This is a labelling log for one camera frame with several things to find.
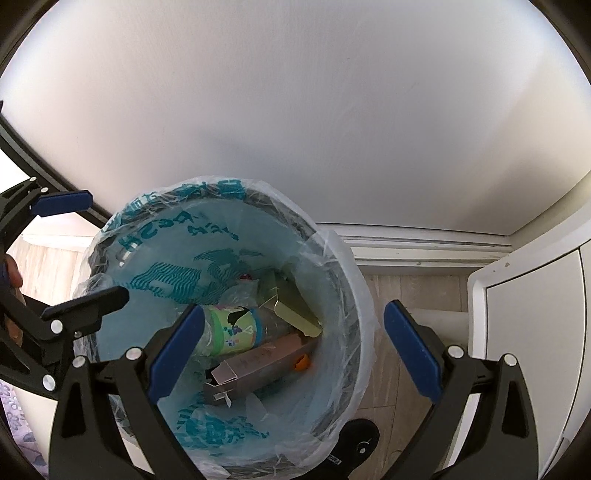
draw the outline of cabinet door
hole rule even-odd
[[[514,354],[532,405],[540,471],[551,461],[579,382],[585,292],[579,251],[486,291],[486,356]]]

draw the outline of finger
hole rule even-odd
[[[17,263],[14,261],[13,257],[10,255],[6,255],[6,268],[8,270],[8,277],[10,278],[10,285],[15,288],[22,287],[22,275],[18,271]]]

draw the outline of trash can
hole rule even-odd
[[[320,319],[322,335],[305,372],[294,372],[227,405],[204,402],[207,358],[191,358],[167,398],[166,422],[208,478],[292,478],[324,460],[367,388],[378,323],[348,248],[262,181],[201,177],[142,194],[98,233],[79,294],[129,289],[130,301],[81,338],[92,361],[144,346],[189,303],[214,305],[242,275],[289,275]],[[123,435],[134,441],[119,399]]]

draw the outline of plastic bottle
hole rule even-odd
[[[205,330],[193,355],[219,356],[245,352],[295,331],[266,308],[202,305]]]

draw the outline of baseboard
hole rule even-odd
[[[423,228],[321,223],[350,245],[365,273],[470,274],[509,254],[508,237]]]

